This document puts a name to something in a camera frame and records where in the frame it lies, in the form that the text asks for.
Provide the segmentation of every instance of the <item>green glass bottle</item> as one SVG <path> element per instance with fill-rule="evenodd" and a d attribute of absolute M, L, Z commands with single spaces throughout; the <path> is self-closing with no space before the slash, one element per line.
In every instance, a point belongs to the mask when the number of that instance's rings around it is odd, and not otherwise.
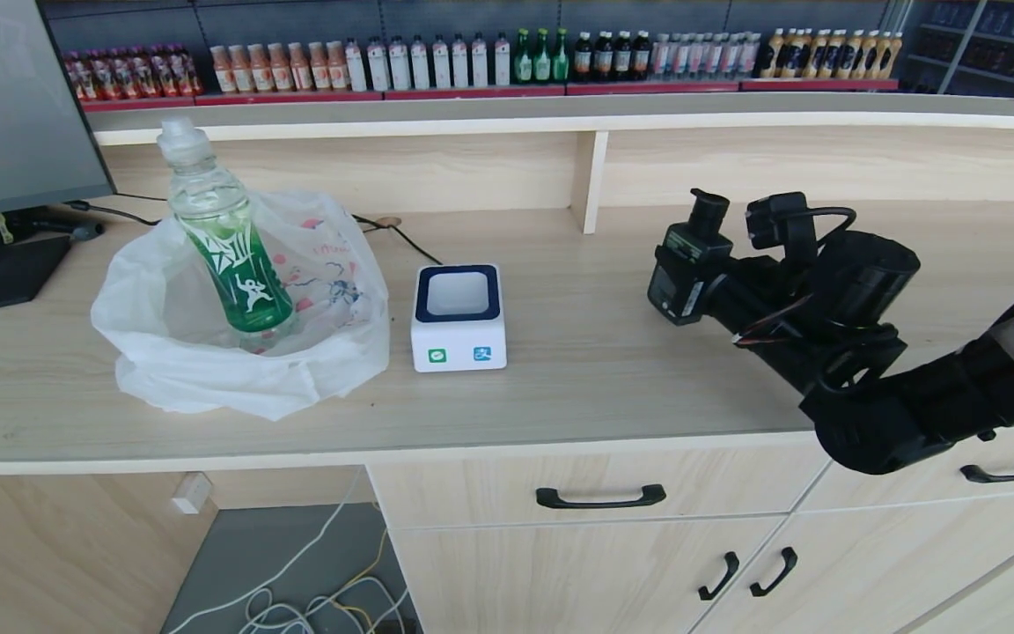
<path fill-rule="evenodd" d="M 530 83 L 531 76 L 534 75 L 534 65 L 530 60 L 530 31 L 525 28 L 518 29 L 518 44 L 515 45 L 515 63 L 511 65 L 515 70 L 515 83 Z"/>
<path fill-rule="evenodd" d="M 555 44 L 555 56 L 552 59 L 553 76 L 557 83 L 567 83 L 571 77 L 571 57 L 566 52 L 566 29 L 558 29 L 558 42 Z"/>
<path fill-rule="evenodd" d="M 551 42 L 547 37 L 551 33 L 545 28 L 538 29 L 538 41 L 534 45 L 534 83 L 548 83 L 551 80 Z"/>

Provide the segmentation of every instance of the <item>robotic arm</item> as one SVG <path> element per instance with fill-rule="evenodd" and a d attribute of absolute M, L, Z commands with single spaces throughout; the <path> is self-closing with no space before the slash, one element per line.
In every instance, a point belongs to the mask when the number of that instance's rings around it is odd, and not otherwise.
<path fill-rule="evenodd" d="M 884 377 L 906 344 L 878 319 L 921 268 L 913 251 L 849 230 L 856 212 L 809 209 L 794 192 L 745 210 L 753 248 L 783 245 L 784 258 L 739 260 L 719 232 L 730 202 L 692 193 L 690 220 L 672 224 L 656 248 L 649 301 L 675 325 L 707 314 L 735 333 L 736 346 L 804 395 L 800 409 L 835 461 L 885 474 L 1014 425 L 1014 305 L 957 352 Z M 813 217 L 828 214 L 845 220 L 817 239 Z M 964 475 L 1014 479 L 979 467 Z"/>

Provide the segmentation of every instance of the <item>beverage bottle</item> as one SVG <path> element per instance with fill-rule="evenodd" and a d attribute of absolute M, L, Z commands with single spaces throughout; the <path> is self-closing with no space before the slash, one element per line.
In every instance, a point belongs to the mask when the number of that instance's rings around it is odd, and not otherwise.
<path fill-rule="evenodd" d="M 769 43 L 762 49 L 762 59 L 757 60 L 757 74 L 762 77 L 777 76 L 777 61 L 781 59 L 781 50 L 784 49 L 785 29 L 778 28 L 773 31 Z"/>
<path fill-rule="evenodd" d="M 354 37 L 347 39 L 345 47 L 338 40 L 328 42 L 327 75 L 331 76 L 331 88 L 334 90 L 346 90 L 347 85 L 355 92 L 368 89 L 363 49 Z"/>
<path fill-rule="evenodd" d="M 366 60 L 370 62 L 370 85 L 375 92 L 390 88 L 390 69 L 385 63 L 385 47 L 378 37 L 371 37 L 366 44 Z"/>
<path fill-rule="evenodd" d="M 433 44 L 433 71 L 438 88 L 451 88 L 451 68 L 448 67 L 448 45 L 437 36 Z"/>
<path fill-rule="evenodd" d="M 467 88 L 467 44 L 458 32 L 451 40 L 451 84 Z"/>
<path fill-rule="evenodd" d="M 390 74 L 393 75 L 394 90 L 409 90 L 410 80 L 410 48 L 402 41 L 402 37 L 390 39 Z"/>
<path fill-rule="evenodd" d="M 567 83 L 571 77 L 571 57 L 566 52 L 566 29 L 558 29 L 558 41 L 555 43 L 555 56 L 551 60 L 551 75 L 556 83 Z"/>
<path fill-rule="evenodd" d="M 242 349 L 270 348 L 297 316 L 252 225 L 244 186 L 218 167 L 206 133 L 185 117 L 163 120 L 157 143 L 173 169 L 166 203 L 205 261 L 225 321 Z"/>
<path fill-rule="evenodd" d="M 257 92 L 277 91 L 277 81 L 273 79 L 273 67 L 265 56 L 264 44 L 249 44 L 249 70 L 252 71 Z"/>
<path fill-rule="evenodd" d="M 667 70 L 667 60 L 671 57 L 671 47 L 668 45 L 668 36 L 660 32 L 656 36 L 656 42 L 651 48 L 651 80 L 663 81 L 664 72 Z"/>
<path fill-rule="evenodd" d="M 244 47 L 234 44 L 229 47 L 230 69 L 233 71 L 233 83 L 237 85 L 237 92 L 252 92 L 257 89 L 257 84 L 252 80 L 252 70 L 249 68 L 249 59 L 244 55 Z M 166 91 L 166 80 L 161 77 L 163 91 Z"/>
<path fill-rule="evenodd" d="M 269 66 L 273 69 L 273 83 L 281 92 L 292 92 L 295 89 L 295 83 L 292 81 L 292 64 L 284 53 L 284 45 L 270 44 L 269 57 Z"/>
<path fill-rule="evenodd" d="M 488 44 L 484 33 L 477 30 L 472 39 L 472 85 L 477 88 L 488 87 Z"/>
<path fill-rule="evenodd" d="M 303 52 L 303 45 L 298 42 L 289 43 L 289 65 L 292 67 L 292 82 L 297 90 L 310 92 L 315 89 L 310 77 L 310 64 Z"/>
<path fill-rule="evenodd" d="M 414 44 L 410 47 L 410 58 L 414 62 L 414 88 L 427 90 L 433 87 L 430 82 L 430 50 L 425 47 L 422 37 L 414 37 Z"/>
<path fill-rule="evenodd" d="M 327 47 L 322 42 L 310 42 L 307 44 L 307 52 L 310 53 L 310 77 L 317 90 L 331 89 L 331 73 L 327 70 Z"/>
<path fill-rule="evenodd" d="M 589 44 L 589 31 L 583 30 L 578 33 L 578 41 L 574 44 L 574 81 L 589 81 L 589 70 L 592 68 L 592 44 Z"/>
<path fill-rule="evenodd" d="M 507 33 L 499 31 L 496 39 L 496 85 L 510 85 L 511 60 L 510 42 L 507 41 Z"/>
<path fill-rule="evenodd" d="M 651 61 L 651 41 L 647 30 L 638 30 L 637 39 L 632 41 L 632 72 L 635 81 L 648 79 L 648 63 Z"/>
<path fill-rule="evenodd" d="M 549 44 L 549 32 L 545 28 L 538 29 L 538 38 L 534 43 L 534 51 L 530 53 L 532 67 L 534 67 L 534 83 L 550 83 L 553 62 L 551 61 L 551 44 Z"/>
<path fill-rule="evenodd" d="M 852 76 L 852 69 L 856 67 L 856 57 L 863 48 L 863 29 L 857 28 L 852 31 L 852 37 L 844 44 L 844 52 L 840 57 L 840 69 L 837 70 L 837 77 L 849 79 Z"/>
<path fill-rule="evenodd" d="M 229 53 L 224 47 L 210 47 L 210 57 L 214 60 L 214 75 L 217 75 L 217 87 L 222 92 L 237 92 L 237 84 L 233 81 L 233 67 L 229 64 Z"/>
<path fill-rule="evenodd" d="M 518 42 L 515 44 L 515 81 L 529 83 L 534 76 L 534 62 L 530 59 L 530 31 L 518 29 Z"/>

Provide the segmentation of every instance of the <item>shelf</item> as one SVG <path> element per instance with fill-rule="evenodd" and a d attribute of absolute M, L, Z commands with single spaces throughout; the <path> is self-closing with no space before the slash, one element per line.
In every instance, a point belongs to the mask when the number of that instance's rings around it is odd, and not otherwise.
<path fill-rule="evenodd" d="M 896 79 L 747 79 L 743 92 L 897 90 Z"/>

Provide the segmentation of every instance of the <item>white cable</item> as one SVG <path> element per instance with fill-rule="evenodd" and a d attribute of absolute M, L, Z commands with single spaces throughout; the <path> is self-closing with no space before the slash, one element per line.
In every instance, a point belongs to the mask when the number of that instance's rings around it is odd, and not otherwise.
<path fill-rule="evenodd" d="M 252 597 L 254 594 L 261 592 L 261 589 L 264 589 L 266 585 L 271 585 L 271 583 L 277 581 L 277 579 L 280 578 L 281 575 L 283 575 L 289 569 L 289 567 L 291 567 L 297 561 L 297 559 L 299 559 L 307 551 L 307 549 L 310 549 L 310 547 L 317 544 L 318 541 L 320 541 L 320 539 L 323 538 L 323 535 L 327 534 L 327 526 L 330 526 L 331 522 L 335 521 L 335 517 L 338 517 L 339 511 L 342 510 L 343 506 L 345 506 L 347 504 L 347 501 L 350 500 L 350 494 L 354 493 L 355 485 L 358 484 L 358 477 L 359 475 L 362 475 L 362 473 L 363 473 L 363 467 L 358 467 L 358 469 L 355 470 L 355 477 L 354 479 L 351 479 L 350 487 L 347 487 L 347 493 L 346 495 L 343 496 L 343 501 L 339 502 L 339 506 L 336 506 L 335 512 L 331 513 L 331 517 L 327 517 L 327 521 L 323 522 L 322 529 L 318 530 L 318 535 L 316 535 L 316 537 L 312 539 L 312 541 L 303 545 L 303 548 L 299 549 L 297 554 L 295 554 L 293 558 L 289 559 L 289 562 L 286 563 L 284 567 L 282 567 L 282 569 L 277 574 L 274 574 L 273 577 L 270 577 L 269 580 L 267 581 L 258 583 L 257 587 L 254 587 L 252 590 L 248 590 L 248 592 L 241 594 L 240 597 L 233 598 L 232 602 L 225 603 L 220 606 L 214 606 L 212 607 L 212 609 L 197 611 L 197 613 L 190 615 L 190 617 L 186 618 L 186 621 L 182 622 L 175 629 L 168 631 L 168 633 L 166 634 L 177 634 L 177 632 L 184 629 L 184 627 L 190 625 L 190 623 L 193 622 L 194 619 L 205 617 L 205 615 L 208 614 L 213 614 L 215 613 L 215 611 L 222 611 L 225 609 L 229 609 L 229 607 L 236 606 L 237 604 L 240 604 L 241 602 L 245 601 L 245 598 L 250 598 Z M 307 634 L 314 634 L 314 631 L 307 631 Z"/>

